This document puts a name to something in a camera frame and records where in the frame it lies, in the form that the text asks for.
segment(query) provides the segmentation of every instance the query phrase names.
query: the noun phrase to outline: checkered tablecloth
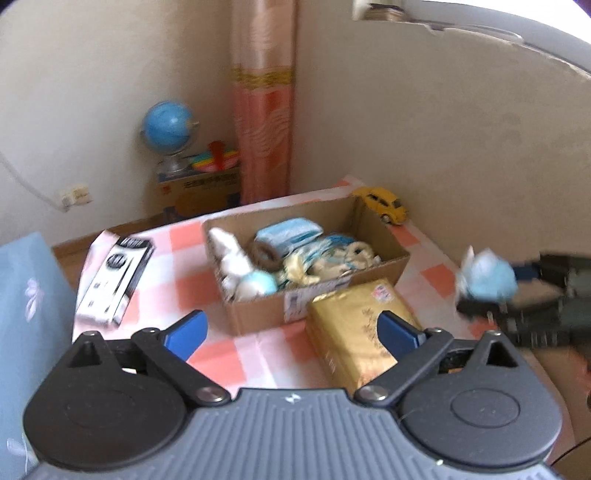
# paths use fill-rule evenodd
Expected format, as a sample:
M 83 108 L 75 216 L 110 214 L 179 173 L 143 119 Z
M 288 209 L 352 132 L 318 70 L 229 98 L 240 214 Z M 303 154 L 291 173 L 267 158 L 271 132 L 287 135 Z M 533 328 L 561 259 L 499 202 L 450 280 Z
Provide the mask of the checkered tablecloth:
M 214 215 L 334 199 L 348 195 L 360 185 L 359 180 L 346 177 L 328 190 L 269 200 Z M 103 336 L 107 339 L 128 338 L 136 330 L 148 326 L 165 329 L 191 310 L 201 309 L 209 319 L 209 334 L 189 363 L 232 394 L 243 386 L 328 386 L 320 360 L 304 331 L 304 321 L 238 338 L 231 336 L 212 266 L 205 253 L 202 223 L 210 217 L 187 220 L 138 235 L 152 238 L 156 250 L 121 326 L 119 329 L 100 328 Z M 453 307 L 455 265 L 412 222 L 390 228 L 400 244 L 411 253 L 396 291 L 424 327 L 440 326 L 457 338 L 471 338 L 470 326 L 457 316 Z M 80 280 L 79 300 L 116 238 L 104 232 L 93 243 Z M 77 319 L 74 338 L 84 330 L 96 328 L 96 325 Z

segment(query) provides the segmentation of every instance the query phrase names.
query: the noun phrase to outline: brown hair tie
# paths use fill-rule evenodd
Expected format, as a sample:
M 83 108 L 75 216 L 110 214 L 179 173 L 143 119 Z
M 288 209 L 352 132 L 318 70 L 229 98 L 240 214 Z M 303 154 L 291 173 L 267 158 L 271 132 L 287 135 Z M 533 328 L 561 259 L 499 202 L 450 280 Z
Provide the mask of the brown hair tie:
M 283 268 L 283 260 L 279 252 L 270 244 L 253 240 L 248 246 L 248 254 L 252 263 L 268 272 L 276 272 Z

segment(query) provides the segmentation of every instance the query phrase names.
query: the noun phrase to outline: yellow toy car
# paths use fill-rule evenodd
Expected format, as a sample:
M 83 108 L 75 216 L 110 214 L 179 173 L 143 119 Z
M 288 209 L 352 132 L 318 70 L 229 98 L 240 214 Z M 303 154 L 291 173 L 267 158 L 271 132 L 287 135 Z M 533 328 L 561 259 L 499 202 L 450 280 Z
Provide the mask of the yellow toy car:
M 382 187 L 360 187 L 351 195 L 361 197 L 365 204 L 386 223 L 400 225 L 407 219 L 408 210 L 402 206 L 400 199 Z

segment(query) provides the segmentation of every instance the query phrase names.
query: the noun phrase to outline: gold tea box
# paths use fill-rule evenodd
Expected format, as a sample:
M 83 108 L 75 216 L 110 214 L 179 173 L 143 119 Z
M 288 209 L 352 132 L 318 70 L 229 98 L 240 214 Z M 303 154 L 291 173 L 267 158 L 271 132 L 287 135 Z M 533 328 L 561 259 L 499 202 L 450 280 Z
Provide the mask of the gold tea box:
M 383 310 L 422 330 L 386 279 L 333 291 L 308 304 L 306 330 L 335 387 L 353 394 L 396 364 L 378 340 L 377 321 Z

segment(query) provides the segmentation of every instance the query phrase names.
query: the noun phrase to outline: white cable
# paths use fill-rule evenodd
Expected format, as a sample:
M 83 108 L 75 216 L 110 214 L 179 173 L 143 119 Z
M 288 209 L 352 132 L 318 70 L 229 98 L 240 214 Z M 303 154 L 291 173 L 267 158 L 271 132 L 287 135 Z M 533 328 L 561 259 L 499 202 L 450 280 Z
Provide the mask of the white cable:
M 36 198 L 38 198 L 39 200 L 41 200 L 43 203 L 49 205 L 51 208 L 53 208 L 54 210 L 57 210 L 58 212 L 66 213 L 68 211 L 68 208 L 67 207 L 65 207 L 64 205 L 61 205 L 61 204 L 59 204 L 57 202 L 54 202 L 49 197 L 46 197 L 41 192 L 39 192 L 29 182 L 27 182 L 22 177 L 22 175 L 17 171 L 17 169 L 14 168 L 14 166 L 4 156 L 4 154 L 2 153 L 2 150 L 0 150 L 0 163 L 2 163 L 2 165 L 4 165 L 4 168 L 6 170 L 8 170 L 8 173 L 12 176 L 12 178 L 14 180 L 16 180 L 17 183 L 22 188 L 24 188 L 27 192 L 29 192 L 31 195 L 35 196 Z

